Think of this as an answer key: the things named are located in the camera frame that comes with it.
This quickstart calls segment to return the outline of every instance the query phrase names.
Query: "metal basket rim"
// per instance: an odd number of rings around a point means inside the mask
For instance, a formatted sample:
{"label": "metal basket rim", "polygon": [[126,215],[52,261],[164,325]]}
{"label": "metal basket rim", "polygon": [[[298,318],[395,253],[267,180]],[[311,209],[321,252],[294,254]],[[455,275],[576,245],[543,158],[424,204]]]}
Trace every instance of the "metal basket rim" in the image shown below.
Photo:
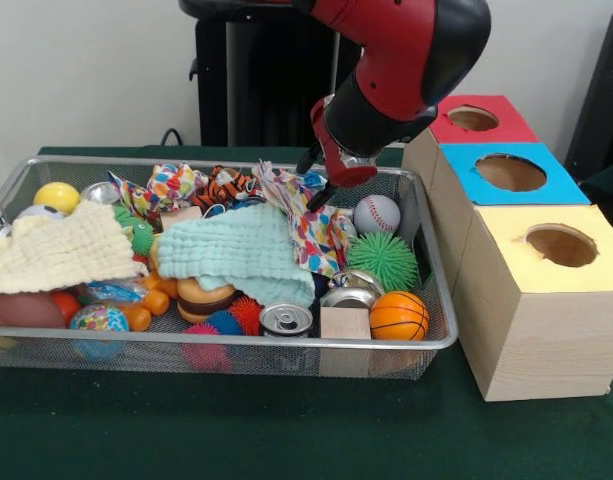
{"label": "metal basket rim", "polygon": [[[71,163],[71,164],[116,164],[116,165],[139,165],[154,166],[160,163],[186,163],[191,167],[213,167],[217,161],[213,160],[181,160],[181,159],[157,159],[157,158],[122,158],[122,157],[90,157],[68,155],[37,155],[20,162],[11,172],[7,180],[0,188],[0,208],[9,191],[17,184],[19,178],[32,165],[42,163]],[[217,162],[225,167],[252,168],[258,163],[253,162]],[[294,170],[295,165],[273,164],[273,168]],[[314,165],[313,170],[325,172],[322,165]],[[419,175],[395,167],[379,167],[379,173],[405,176],[414,185],[415,197],[419,208],[421,230],[428,247],[429,262],[433,266],[434,281],[440,297],[440,303],[444,314],[446,335],[440,340],[429,341],[383,341],[383,340],[345,340],[345,339],[321,339],[321,338],[279,338],[279,337],[245,337],[245,336],[212,336],[212,335],[188,335],[183,333],[155,333],[155,332],[95,332],[81,330],[65,330],[51,328],[22,328],[0,327],[0,336],[44,338],[44,339],[82,339],[101,341],[133,341],[133,342],[159,342],[159,343],[187,343],[187,344],[223,344],[223,345],[251,345],[267,347],[312,347],[312,348],[343,348],[343,349],[372,349],[372,350],[403,350],[424,351],[442,350],[450,347],[458,337],[457,320],[453,308],[448,284],[444,275],[441,258],[437,250],[437,239],[430,218],[428,202],[424,193],[424,187]]]}

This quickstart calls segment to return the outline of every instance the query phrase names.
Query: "table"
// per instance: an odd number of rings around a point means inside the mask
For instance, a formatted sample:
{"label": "table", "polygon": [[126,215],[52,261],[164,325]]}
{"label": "table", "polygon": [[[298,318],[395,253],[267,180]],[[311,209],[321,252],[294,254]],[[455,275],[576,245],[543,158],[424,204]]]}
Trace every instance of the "table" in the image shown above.
{"label": "table", "polygon": [[[278,162],[301,151],[42,153]],[[459,344],[415,383],[0,369],[0,480],[191,476],[613,478],[613,391],[486,404]]]}

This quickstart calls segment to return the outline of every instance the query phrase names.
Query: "yellow box top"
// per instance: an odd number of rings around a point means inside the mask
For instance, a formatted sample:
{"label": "yellow box top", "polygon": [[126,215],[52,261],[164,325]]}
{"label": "yellow box top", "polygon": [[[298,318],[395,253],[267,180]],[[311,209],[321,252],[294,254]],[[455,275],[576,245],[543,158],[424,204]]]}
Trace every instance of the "yellow box top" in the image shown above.
{"label": "yellow box top", "polygon": [[613,291],[613,227],[597,206],[476,210],[522,292]]}

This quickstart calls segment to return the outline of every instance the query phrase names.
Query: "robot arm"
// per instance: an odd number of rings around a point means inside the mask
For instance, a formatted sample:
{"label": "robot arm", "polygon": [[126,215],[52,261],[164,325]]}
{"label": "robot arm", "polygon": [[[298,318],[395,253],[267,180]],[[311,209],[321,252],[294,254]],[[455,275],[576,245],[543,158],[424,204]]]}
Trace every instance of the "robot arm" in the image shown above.
{"label": "robot arm", "polygon": [[490,34],[485,0],[292,0],[301,11],[364,47],[355,71],[311,111],[315,148],[298,164],[306,172],[323,152],[329,181],[309,204],[317,210],[337,187],[377,173],[389,143],[413,139],[437,116],[437,104],[479,59]]}

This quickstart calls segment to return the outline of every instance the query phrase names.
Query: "green toy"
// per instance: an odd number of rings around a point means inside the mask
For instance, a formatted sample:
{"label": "green toy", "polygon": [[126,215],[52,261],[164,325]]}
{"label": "green toy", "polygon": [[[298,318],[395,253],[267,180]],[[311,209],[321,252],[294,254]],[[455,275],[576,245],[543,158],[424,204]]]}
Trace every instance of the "green toy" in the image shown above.
{"label": "green toy", "polygon": [[351,240],[348,267],[373,274],[387,293],[419,285],[415,254],[392,233],[367,233]]}
{"label": "green toy", "polygon": [[115,220],[122,226],[124,235],[130,240],[133,252],[138,255],[148,255],[150,247],[155,241],[153,227],[148,222],[134,216],[123,205],[117,205],[113,208],[115,210]]}

